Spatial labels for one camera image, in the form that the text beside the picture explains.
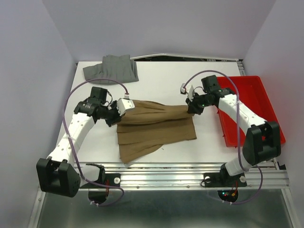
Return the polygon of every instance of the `robotic arm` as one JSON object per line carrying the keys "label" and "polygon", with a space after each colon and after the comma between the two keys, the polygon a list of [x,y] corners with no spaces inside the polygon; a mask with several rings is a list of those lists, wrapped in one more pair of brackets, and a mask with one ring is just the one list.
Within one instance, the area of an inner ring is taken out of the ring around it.
{"label": "robotic arm", "polygon": [[[182,94],[187,94],[188,113],[200,115],[207,106],[215,105],[237,121],[237,96],[229,88],[221,88],[215,75],[201,80],[206,94],[195,93],[193,86],[183,84]],[[268,122],[256,115],[241,101],[239,102],[239,125],[246,135],[241,153],[241,163],[245,170],[260,162],[270,160],[281,154],[280,128],[276,122]],[[230,187],[244,170],[238,157],[222,165],[220,173],[210,174],[209,183],[205,187]]]}
{"label": "robotic arm", "polygon": [[[76,106],[68,128],[76,153],[97,120],[105,119],[111,127],[121,120],[126,111],[135,107],[132,100],[122,98],[105,105],[107,94],[106,89],[92,87],[91,95]],[[45,192],[74,197],[78,189],[87,183],[74,169],[74,157],[67,134],[46,159],[39,159],[36,168],[41,190]],[[103,184],[105,170],[102,165],[87,164],[82,171],[88,179]]]}

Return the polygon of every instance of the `brown towel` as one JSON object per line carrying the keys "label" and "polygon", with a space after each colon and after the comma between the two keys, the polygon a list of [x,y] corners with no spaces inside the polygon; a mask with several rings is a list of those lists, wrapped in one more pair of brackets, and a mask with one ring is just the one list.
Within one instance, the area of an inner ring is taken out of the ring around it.
{"label": "brown towel", "polygon": [[196,139],[192,114],[186,105],[162,105],[133,100],[135,108],[117,126],[120,158],[128,163],[164,144]]}

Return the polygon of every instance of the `red plastic container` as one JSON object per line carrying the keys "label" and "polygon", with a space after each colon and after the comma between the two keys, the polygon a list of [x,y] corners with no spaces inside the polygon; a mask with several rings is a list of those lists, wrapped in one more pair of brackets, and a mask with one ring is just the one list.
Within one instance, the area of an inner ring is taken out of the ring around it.
{"label": "red plastic container", "polygon": [[[236,84],[240,100],[254,113],[267,121],[277,121],[276,114],[268,99],[263,83],[259,76],[233,76],[230,77]],[[225,78],[218,77],[222,88],[229,87],[235,92],[233,85]],[[237,124],[224,112],[218,112],[227,147],[238,146]],[[244,144],[245,134],[241,132],[241,145]],[[281,144],[286,142],[282,129],[280,129]]]}

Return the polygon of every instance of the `gray wall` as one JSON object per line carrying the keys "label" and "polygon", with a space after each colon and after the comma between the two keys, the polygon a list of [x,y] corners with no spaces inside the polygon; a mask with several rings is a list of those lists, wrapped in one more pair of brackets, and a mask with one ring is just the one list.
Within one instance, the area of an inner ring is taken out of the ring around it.
{"label": "gray wall", "polygon": [[76,60],[155,53],[244,58],[275,0],[42,0]]}
{"label": "gray wall", "polygon": [[0,227],[27,227],[75,64],[40,0],[0,2]]}
{"label": "gray wall", "polygon": [[304,226],[304,1],[277,0],[249,49],[248,75],[262,78],[286,137],[286,163],[294,203]]}

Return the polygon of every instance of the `gray folded towel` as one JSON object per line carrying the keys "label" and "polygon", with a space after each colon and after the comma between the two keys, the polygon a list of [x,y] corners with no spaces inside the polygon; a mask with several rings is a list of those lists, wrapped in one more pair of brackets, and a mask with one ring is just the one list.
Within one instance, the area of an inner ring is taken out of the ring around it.
{"label": "gray folded towel", "polygon": [[[136,62],[130,59],[130,55],[105,56],[103,63],[83,68],[85,79],[105,78],[116,80],[120,83],[137,82]],[[112,81],[94,81],[93,84],[111,85]]]}

